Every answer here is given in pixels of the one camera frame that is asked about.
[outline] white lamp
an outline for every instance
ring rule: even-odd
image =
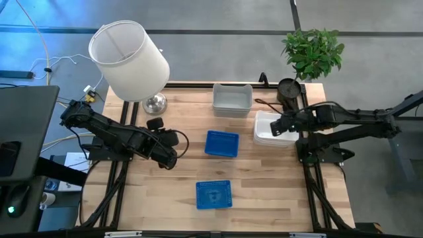
[[[121,20],[103,26],[91,38],[89,53],[122,100],[142,101],[148,114],[166,110],[159,92],[169,80],[169,64],[140,24]]]

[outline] blue tray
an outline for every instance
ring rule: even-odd
[[[204,153],[227,157],[238,156],[239,135],[230,132],[208,131]]]
[[[197,209],[232,207],[231,181],[197,182]]]

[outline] green leaves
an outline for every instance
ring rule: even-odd
[[[338,33],[337,30],[328,32],[326,29],[307,32],[297,30],[282,40],[285,44],[282,54],[286,52],[287,64],[293,64],[296,79],[317,79],[322,74],[326,77],[333,66],[337,66],[338,70],[341,69],[340,54],[344,51],[345,45],[338,44],[336,39]]]

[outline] butcher block tabletop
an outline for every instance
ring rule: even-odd
[[[306,83],[309,104],[325,101],[320,83]],[[167,129],[184,132],[188,152],[172,170],[135,156],[126,179],[118,229],[166,231],[312,231],[302,164],[295,146],[268,147],[253,142],[254,117],[268,106],[253,101],[247,118],[218,118],[213,115],[213,89],[163,89],[168,107],[161,115]],[[254,99],[277,102],[275,89],[253,89]],[[103,115],[119,122],[123,101],[108,90]],[[129,124],[132,106],[128,109]],[[140,105],[137,126],[152,119]],[[238,157],[204,153],[208,130],[239,134]],[[182,153],[185,139],[175,147]],[[85,221],[104,197],[111,162],[101,161],[90,173],[83,192]],[[329,202],[344,221],[354,226],[342,171],[332,164],[321,165]],[[230,180],[233,207],[197,210],[196,183]],[[114,199],[108,223],[114,211]],[[323,226],[321,205],[316,203]]]

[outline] gray floor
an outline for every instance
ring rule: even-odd
[[[293,30],[289,0],[20,0],[40,26],[95,27],[115,20],[136,20],[147,29]],[[303,29],[343,31],[423,31],[423,1],[419,0],[297,0]],[[29,25],[14,1],[0,14],[0,24]],[[88,55],[90,34],[44,34],[51,56]],[[271,81],[293,77],[280,57],[284,36],[152,35],[171,66],[172,80],[256,81],[265,71]],[[33,33],[0,33],[0,69],[28,70],[35,58],[44,58]],[[388,108],[422,90],[423,37],[340,37],[346,48],[343,66],[326,79],[327,99],[347,108]],[[60,95],[79,99],[82,89],[94,85],[100,73],[87,59],[77,65],[64,59],[54,67],[52,84]],[[42,74],[44,65],[35,72]],[[43,85],[44,80],[0,79],[0,83]],[[108,85],[99,93],[105,97]],[[102,110],[102,103],[94,103]],[[68,136],[59,123],[57,106],[46,141]],[[385,191],[398,178],[387,140],[361,139],[342,145],[356,152],[345,171],[356,221],[379,222],[387,233],[423,236],[423,196]],[[43,156],[79,151],[75,140],[63,142]]]

